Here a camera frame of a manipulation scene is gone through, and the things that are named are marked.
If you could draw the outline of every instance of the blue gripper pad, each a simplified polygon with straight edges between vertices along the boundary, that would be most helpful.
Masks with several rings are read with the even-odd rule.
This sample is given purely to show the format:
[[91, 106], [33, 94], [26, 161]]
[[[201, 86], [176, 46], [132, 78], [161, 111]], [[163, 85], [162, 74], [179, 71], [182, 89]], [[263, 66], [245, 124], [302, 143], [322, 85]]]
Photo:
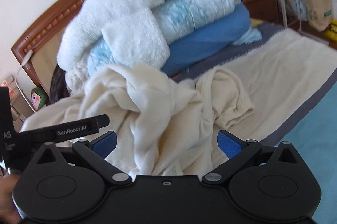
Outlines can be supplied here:
[[221, 131], [218, 133], [218, 146], [220, 150], [229, 158], [233, 158], [242, 151], [242, 146]]
[[98, 154], [101, 158], [106, 158], [117, 146], [117, 135], [115, 132], [104, 134], [94, 140], [92, 151]]

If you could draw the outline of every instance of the pillow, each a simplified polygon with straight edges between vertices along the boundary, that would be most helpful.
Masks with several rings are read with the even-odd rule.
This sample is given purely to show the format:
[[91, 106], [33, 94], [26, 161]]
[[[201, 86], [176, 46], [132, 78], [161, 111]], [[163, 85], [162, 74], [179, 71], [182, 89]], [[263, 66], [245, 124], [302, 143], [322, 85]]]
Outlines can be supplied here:
[[171, 55], [161, 70], [172, 77], [239, 40], [249, 29], [249, 11], [243, 3], [240, 3], [230, 15], [171, 44]]

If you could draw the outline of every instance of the cream blanket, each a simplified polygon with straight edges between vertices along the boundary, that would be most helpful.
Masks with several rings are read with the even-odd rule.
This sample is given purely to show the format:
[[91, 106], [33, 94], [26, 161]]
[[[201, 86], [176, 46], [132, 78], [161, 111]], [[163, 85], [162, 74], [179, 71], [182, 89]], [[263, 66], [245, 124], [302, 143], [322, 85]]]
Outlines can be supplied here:
[[328, 80], [337, 68], [337, 51], [287, 28], [221, 67], [240, 78], [255, 108], [229, 131], [242, 140], [261, 141]]
[[107, 114], [117, 148], [108, 162], [133, 178], [140, 175], [203, 176], [227, 160], [217, 145], [218, 128], [228, 129], [253, 113], [235, 74], [214, 68], [195, 83], [180, 84], [140, 64], [109, 65], [97, 71], [84, 91], [40, 110], [23, 130]]

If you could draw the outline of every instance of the screw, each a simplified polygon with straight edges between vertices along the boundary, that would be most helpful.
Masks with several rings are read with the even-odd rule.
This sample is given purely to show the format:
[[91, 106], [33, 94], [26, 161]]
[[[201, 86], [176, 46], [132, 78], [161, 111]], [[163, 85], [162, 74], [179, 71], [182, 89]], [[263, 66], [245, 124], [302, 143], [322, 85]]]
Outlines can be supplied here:
[[217, 174], [217, 173], [209, 173], [207, 175], [205, 175], [205, 179], [208, 180], [208, 181], [219, 181], [221, 180], [221, 175], [220, 174]]
[[125, 173], [117, 173], [112, 176], [112, 179], [118, 182], [127, 181], [129, 179], [129, 175]]

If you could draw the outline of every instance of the teal sheet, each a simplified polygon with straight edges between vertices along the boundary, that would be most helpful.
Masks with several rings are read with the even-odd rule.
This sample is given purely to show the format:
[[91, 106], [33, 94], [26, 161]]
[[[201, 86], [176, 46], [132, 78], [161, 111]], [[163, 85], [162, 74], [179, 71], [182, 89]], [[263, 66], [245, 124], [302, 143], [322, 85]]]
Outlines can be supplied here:
[[313, 220], [337, 224], [337, 83], [283, 140], [295, 146], [321, 186]]

